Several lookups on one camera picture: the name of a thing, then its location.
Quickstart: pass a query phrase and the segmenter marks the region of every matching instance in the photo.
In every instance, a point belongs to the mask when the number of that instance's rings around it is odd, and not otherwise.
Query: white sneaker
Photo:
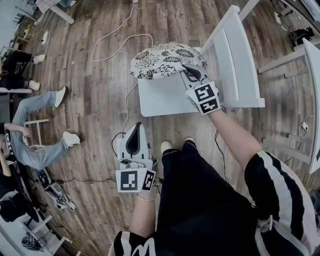
[[[64,101],[69,93],[69,88],[67,86],[63,87],[62,90],[56,92],[54,106],[57,108]]]
[[[74,144],[80,144],[80,138],[76,134],[65,131],[62,137],[68,147],[72,147]]]
[[[41,62],[43,62],[46,59],[46,55],[45,54],[41,54],[38,56],[34,56],[32,59],[33,64],[37,65]]]
[[[33,81],[33,80],[30,80],[29,81],[29,88],[34,91],[39,91],[40,90],[40,83]]]
[[[161,154],[163,154],[166,150],[173,149],[172,144],[169,141],[164,141],[161,144],[160,150]]]
[[[192,141],[194,144],[196,144],[195,139],[193,139],[193,138],[191,138],[191,137],[186,138],[186,139],[184,140],[184,142],[186,142],[186,141]]]

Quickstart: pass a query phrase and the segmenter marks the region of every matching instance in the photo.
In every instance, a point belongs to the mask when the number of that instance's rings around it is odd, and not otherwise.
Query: hand
[[[32,136],[33,136],[31,130],[29,128],[27,128],[27,127],[21,127],[20,132],[22,132],[23,135],[28,137],[28,138],[32,138]]]

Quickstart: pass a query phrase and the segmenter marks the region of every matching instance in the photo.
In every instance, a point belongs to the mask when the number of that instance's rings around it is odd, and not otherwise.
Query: black pants
[[[22,89],[25,85],[26,79],[22,74],[15,74],[17,63],[28,63],[32,59],[32,55],[23,51],[13,51],[2,65],[2,70],[7,71],[8,74],[1,77],[0,87],[10,89]]]
[[[229,203],[248,204],[199,154],[195,143],[187,140],[182,151],[168,149],[162,155],[164,182],[157,230],[186,218]]]

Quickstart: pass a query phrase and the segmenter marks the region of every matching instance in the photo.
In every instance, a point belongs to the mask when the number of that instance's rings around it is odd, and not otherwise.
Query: sneaker
[[[161,154],[163,154],[166,150],[173,149],[172,144],[169,141],[164,141],[161,144],[160,150]]]
[[[34,91],[39,91],[40,90],[40,83],[33,81],[33,80],[30,80],[29,81],[29,88]]]
[[[186,141],[192,141],[194,144],[196,144],[195,139],[193,139],[191,137],[186,138],[183,143],[185,143]]]
[[[64,101],[69,93],[69,88],[67,86],[63,87],[62,90],[57,91],[55,95],[55,103],[54,106],[57,108]]]
[[[80,138],[76,134],[65,131],[62,137],[68,147],[72,147],[74,144],[80,144]]]
[[[46,58],[45,54],[34,56],[32,59],[32,62],[33,62],[33,64],[37,65],[37,64],[43,62],[45,60],[45,58]]]

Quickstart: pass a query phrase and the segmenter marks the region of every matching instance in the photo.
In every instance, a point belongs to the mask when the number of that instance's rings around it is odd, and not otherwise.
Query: white wall
[[[27,0],[0,0],[0,50],[3,45],[8,46],[10,40],[14,38],[17,23],[13,20],[16,15],[18,13],[23,15],[15,6],[29,14],[34,12],[32,6],[27,4]]]

